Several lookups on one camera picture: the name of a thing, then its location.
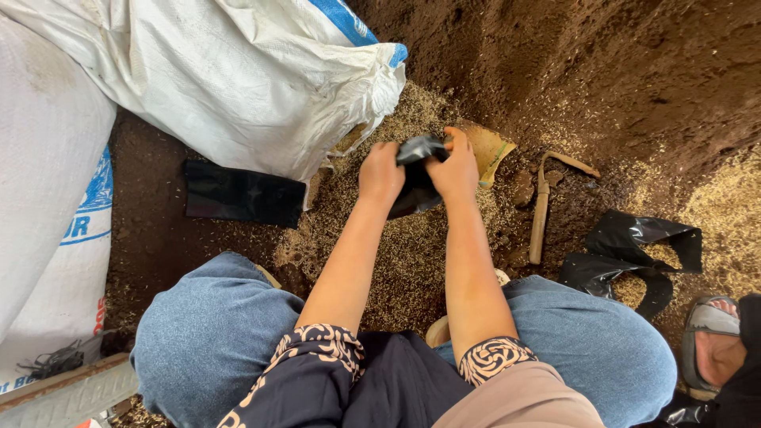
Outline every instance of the person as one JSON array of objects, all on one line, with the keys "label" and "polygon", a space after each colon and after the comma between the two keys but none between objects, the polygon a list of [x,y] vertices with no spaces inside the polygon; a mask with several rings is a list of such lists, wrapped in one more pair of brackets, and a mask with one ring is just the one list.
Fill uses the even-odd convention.
[{"label": "person", "polygon": [[663,337],[618,302],[539,276],[500,287],[476,205],[473,149],[459,129],[444,132],[451,156],[425,168],[447,210],[451,340],[431,348],[411,331],[359,331],[405,177],[399,144],[381,143],[361,166],[356,204],[306,303],[231,252],[156,295],[131,354],[145,407],[182,428],[653,420],[677,380]]},{"label": "person", "polygon": [[682,339],[682,373],[698,391],[717,391],[700,426],[761,426],[761,294],[700,298]]}]

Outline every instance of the blue jeans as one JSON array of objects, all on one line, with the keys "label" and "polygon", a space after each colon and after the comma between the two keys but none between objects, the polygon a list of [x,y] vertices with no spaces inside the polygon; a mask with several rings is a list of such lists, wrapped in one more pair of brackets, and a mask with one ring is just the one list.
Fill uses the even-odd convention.
[{"label": "blue jeans", "polygon": [[[504,291],[521,340],[592,402],[608,428],[653,420],[670,401],[677,364],[631,309],[540,276]],[[143,404],[179,428],[217,426],[303,305],[239,254],[222,253],[188,273],[156,295],[138,326],[131,360]],[[437,352],[454,364],[451,343]]]}]

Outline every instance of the hand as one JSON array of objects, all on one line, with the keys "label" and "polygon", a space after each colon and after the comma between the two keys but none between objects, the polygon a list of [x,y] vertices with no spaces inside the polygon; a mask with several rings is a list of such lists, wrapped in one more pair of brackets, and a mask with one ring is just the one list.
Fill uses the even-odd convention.
[{"label": "hand", "polygon": [[444,133],[452,137],[451,142],[444,144],[449,151],[449,159],[441,163],[430,156],[425,159],[425,170],[445,203],[475,202],[479,175],[473,147],[458,128],[447,126]]},{"label": "hand", "polygon": [[359,168],[359,199],[391,209],[404,185],[404,167],[396,166],[399,143],[379,142]]}]

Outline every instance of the white sack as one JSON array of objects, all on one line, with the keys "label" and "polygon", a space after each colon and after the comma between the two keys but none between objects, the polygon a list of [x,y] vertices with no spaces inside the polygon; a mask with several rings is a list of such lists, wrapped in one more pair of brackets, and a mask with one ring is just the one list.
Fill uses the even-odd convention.
[{"label": "white sack", "polygon": [[405,83],[342,0],[0,0],[112,100],[229,168],[307,180]]},{"label": "white sack", "polygon": [[0,342],[59,247],[115,116],[76,62],[0,15]]},{"label": "white sack", "polygon": [[32,382],[31,366],[75,341],[87,342],[80,351],[84,364],[100,356],[100,337],[106,314],[103,292],[111,250],[113,179],[108,148],[95,175],[80,196],[63,239],[27,304],[0,343],[0,394]]}]

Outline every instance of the soil mixture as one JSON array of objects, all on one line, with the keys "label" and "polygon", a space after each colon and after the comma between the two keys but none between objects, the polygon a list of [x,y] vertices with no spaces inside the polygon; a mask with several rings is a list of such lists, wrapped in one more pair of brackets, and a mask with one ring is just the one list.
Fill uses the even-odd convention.
[{"label": "soil mixture", "polygon": [[[740,297],[758,289],[747,284],[761,279],[759,261],[751,259],[761,250],[761,236],[745,228],[761,218],[756,202],[761,198],[761,3],[346,3],[381,42],[406,44],[410,81],[443,94],[458,116],[518,144],[495,180],[496,206],[509,211],[509,224],[492,227],[495,265],[510,277],[537,273],[556,279],[565,254],[582,251],[584,236],[602,213],[617,208],[704,229],[705,275],[672,276],[677,297],[655,321],[677,355],[692,298],[706,293]],[[114,239],[106,323],[119,333],[104,344],[108,352],[129,346],[157,292],[228,249],[263,265],[284,289],[308,295],[314,267],[330,250],[330,241],[309,263],[283,263],[275,260],[276,249],[292,242],[294,232],[185,217],[182,162],[198,155],[129,112],[119,112],[110,148]],[[549,149],[594,166],[602,178],[547,162],[546,171],[557,171],[554,175],[562,179],[551,190],[543,262],[535,267],[526,257],[531,191],[540,158]],[[337,177],[328,177],[325,188],[337,189]],[[315,212],[320,204],[333,206],[333,193],[317,195]],[[717,194],[728,196],[715,199]],[[430,216],[444,218],[435,210]],[[398,311],[392,303],[400,297],[377,300],[368,308],[372,319],[365,327],[420,332],[444,314],[443,293],[434,290],[425,298],[438,300],[424,315],[389,315]],[[123,426],[156,423],[134,417]]]}]

